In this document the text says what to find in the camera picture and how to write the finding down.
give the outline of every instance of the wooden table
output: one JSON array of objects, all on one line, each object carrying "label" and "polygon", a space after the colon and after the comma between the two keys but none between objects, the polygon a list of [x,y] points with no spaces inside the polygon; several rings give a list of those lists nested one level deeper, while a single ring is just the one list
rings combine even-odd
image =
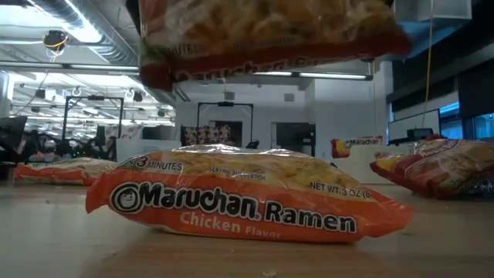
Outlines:
[{"label": "wooden table", "polygon": [[0,188],[0,277],[491,277],[494,202],[440,202],[374,189],[414,207],[409,227],[355,245],[173,236],[101,208],[84,188]]}]

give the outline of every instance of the floating ramen package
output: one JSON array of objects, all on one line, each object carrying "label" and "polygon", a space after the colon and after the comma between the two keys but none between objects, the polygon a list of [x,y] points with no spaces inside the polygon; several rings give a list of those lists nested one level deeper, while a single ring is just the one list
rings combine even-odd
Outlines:
[{"label": "floating ramen package", "polygon": [[198,145],[129,159],[88,189],[86,210],[179,234],[355,242],[403,229],[412,211],[324,161]]},{"label": "floating ramen package", "polygon": [[413,154],[378,158],[380,176],[421,195],[494,194],[494,145],[481,141],[420,141]]},{"label": "floating ramen package", "polygon": [[350,149],[352,146],[367,146],[367,145],[382,145],[383,137],[357,137],[354,139],[341,140],[334,139],[331,140],[331,156],[333,158],[348,158],[350,156]]},{"label": "floating ramen package", "polygon": [[303,68],[411,43],[384,0],[140,0],[148,86]]},{"label": "floating ramen package", "polygon": [[116,162],[94,158],[68,158],[45,164],[18,164],[15,179],[55,185],[90,186],[98,175],[115,169]]}]

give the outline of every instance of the ramen package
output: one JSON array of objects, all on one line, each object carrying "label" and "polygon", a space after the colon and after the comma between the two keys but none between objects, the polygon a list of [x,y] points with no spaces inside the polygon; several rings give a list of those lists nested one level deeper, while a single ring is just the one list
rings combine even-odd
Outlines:
[{"label": "ramen package", "polygon": [[173,233],[296,242],[384,236],[412,214],[324,161],[221,144],[128,159],[88,189],[88,213],[102,205]]},{"label": "ramen package", "polygon": [[374,172],[421,195],[451,198],[494,193],[494,145],[481,141],[420,141],[409,155],[378,158]]},{"label": "ramen package", "polygon": [[382,145],[383,137],[357,137],[354,139],[331,140],[331,156],[333,158],[348,158],[350,156],[350,149],[352,146],[368,146],[368,145]]},{"label": "ramen package", "polygon": [[411,43],[384,0],[140,0],[148,86],[303,68]]},{"label": "ramen package", "polygon": [[18,164],[15,179],[54,185],[90,186],[98,175],[112,171],[116,162],[94,158],[68,158],[50,164]]}]

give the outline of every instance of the table surface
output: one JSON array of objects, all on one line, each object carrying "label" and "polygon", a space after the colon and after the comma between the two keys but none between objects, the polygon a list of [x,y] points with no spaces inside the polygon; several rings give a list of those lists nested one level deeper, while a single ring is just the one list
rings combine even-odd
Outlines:
[{"label": "table surface", "polygon": [[488,277],[494,201],[445,202],[370,186],[411,205],[406,230],[353,245],[169,235],[103,207],[85,188],[0,187],[1,277]]}]

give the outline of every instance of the maruchan ramen package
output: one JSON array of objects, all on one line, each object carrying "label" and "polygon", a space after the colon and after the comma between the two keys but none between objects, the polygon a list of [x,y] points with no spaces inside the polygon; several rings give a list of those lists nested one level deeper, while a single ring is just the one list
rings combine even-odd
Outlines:
[{"label": "maruchan ramen package", "polygon": [[102,205],[173,233],[297,242],[384,236],[412,215],[324,161],[221,144],[123,162],[88,189],[88,213]]},{"label": "maruchan ramen package", "polygon": [[373,136],[373,137],[357,137],[354,139],[341,140],[334,139],[331,140],[331,156],[333,158],[348,158],[350,156],[350,149],[352,146],[358,145],[382,145],[383,137],[382,136]]},{"label": "maruchan ramen package", "polygon": [[94,158],[67,158],[45,164],[18,164],[16,180],[54,185],[90,186],[104,172],[115,169],[116,162]]},{"label": "maruchan ramen package", "polygon": [[140,0],[141,77],[170,90],[387,53],[408,37],[383,0]]},{"label": "maruchan ramen package", "polygon": [[486,142],[420,141],[412,154],[378,158],[370,167],[421,195],[451,198],[494,193],[494,145]]}]

